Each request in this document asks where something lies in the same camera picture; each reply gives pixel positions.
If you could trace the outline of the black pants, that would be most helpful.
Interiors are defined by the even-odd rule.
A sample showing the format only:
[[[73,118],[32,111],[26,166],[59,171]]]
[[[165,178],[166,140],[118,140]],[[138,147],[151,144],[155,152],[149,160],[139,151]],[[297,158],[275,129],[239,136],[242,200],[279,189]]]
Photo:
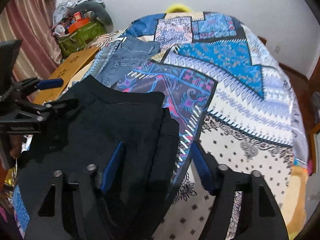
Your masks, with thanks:
[[[59,118],[53,133],[34,135],[18,158],[14,204],[21,226],[26,231],[29,222],[24,206],[28,159],[66,153],[102,164],[122,143],[121,168],[107,192],[111,217],[120,239],[147,239],[161,220],[178,147],[179,125],[162,106],[164,94],[119,92],[89,76],[62,97],[70,98],[79,100],[78,107]]]

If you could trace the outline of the wooden lap desk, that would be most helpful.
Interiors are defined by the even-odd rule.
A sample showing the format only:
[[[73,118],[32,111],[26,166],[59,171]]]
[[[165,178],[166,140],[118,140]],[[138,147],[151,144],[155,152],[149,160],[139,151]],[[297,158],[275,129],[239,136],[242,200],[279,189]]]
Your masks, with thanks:
[[[62,87],[39,91],[33,103],[42,105],[44,102],[55,101],[66,89],[72,77],[89,64],[95,58],[98,51],[98,47],[93,47],[69,55],[49,77],[50,79],[63,79]]]

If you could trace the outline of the orange floral blanket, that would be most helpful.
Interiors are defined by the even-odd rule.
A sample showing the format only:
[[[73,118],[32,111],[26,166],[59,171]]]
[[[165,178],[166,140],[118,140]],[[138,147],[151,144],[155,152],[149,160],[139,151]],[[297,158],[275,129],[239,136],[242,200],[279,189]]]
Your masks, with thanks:
[[[305,197],[308,177],[306,169],[299,166],[292,167],[289,185],[281,208],[289,239],[294,239],[306,222]]]

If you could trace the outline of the green storage bag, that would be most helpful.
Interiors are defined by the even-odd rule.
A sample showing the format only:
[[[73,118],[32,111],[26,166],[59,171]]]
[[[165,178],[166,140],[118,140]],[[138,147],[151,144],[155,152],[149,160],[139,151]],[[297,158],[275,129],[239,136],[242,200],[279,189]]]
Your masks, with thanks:
[[[72,53],[83,50],[89,42],[103,34],[106,34],[104,25],[98,21],[91,21],[65,37],[58,37],[57,42],[63,58],[66,59]]]

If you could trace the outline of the folded blue jeans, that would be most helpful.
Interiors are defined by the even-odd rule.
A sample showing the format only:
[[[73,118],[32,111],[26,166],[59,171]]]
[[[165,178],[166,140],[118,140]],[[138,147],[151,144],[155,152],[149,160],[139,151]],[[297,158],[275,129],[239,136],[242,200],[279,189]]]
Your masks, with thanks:
[[[138,67],[143,61],[160,52],[161,46],[157,41],[141,41],[127,37],[108,61],[103,65],[95,78],[107,87],[112,87],[122,77]]]

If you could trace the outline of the maroon striped curtain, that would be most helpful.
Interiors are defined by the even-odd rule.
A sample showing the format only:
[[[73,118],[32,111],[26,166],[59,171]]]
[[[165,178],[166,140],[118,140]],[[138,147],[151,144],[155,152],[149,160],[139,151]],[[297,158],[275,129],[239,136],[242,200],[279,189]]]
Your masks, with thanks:
[[[62,53],[51,27],[56,0],[9,0],[1,13],[1,41],[22,40],[13,78],[47,79],[60,65]]]

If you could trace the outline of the orange box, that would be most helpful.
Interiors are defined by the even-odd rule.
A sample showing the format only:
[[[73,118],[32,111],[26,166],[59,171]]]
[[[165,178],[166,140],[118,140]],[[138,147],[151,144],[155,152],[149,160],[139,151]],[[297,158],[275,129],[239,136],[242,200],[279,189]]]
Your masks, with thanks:
[[[68,32],[71,34],[75,32],[77,29],[83,27],[88,24],[91,20],[87,17],[84,17],[81,12],[76,12],[73,15],[74,22],[68,27]]]

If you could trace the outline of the blue patchwork bedspread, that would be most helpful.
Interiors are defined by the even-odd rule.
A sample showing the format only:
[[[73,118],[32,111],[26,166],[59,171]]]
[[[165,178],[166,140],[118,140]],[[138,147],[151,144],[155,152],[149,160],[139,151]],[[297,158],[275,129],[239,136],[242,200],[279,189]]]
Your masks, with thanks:
[[[259,171],[281,211],[292,167],[305,161],[308,148],[296,95],[263,42],[221,13],[145,16],[103,48],[55,101],[95,78],[127,37],[157,41],[160,52],[108,88],[163,93],[162,106],[179,125],[165,206],[147,239],[200,239],[215,198],[201,185],[190,154],[193,142],[233,171]]]

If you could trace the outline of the yellow pillow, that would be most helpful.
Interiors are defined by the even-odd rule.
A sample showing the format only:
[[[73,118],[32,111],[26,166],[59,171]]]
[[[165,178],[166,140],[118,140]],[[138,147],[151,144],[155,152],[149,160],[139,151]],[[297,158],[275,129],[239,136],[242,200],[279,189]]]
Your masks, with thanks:
[[[182,3],[174,3],[170,5],[165,12],[168,14],[168,13],[192,12],[192,10],[188,6]]]

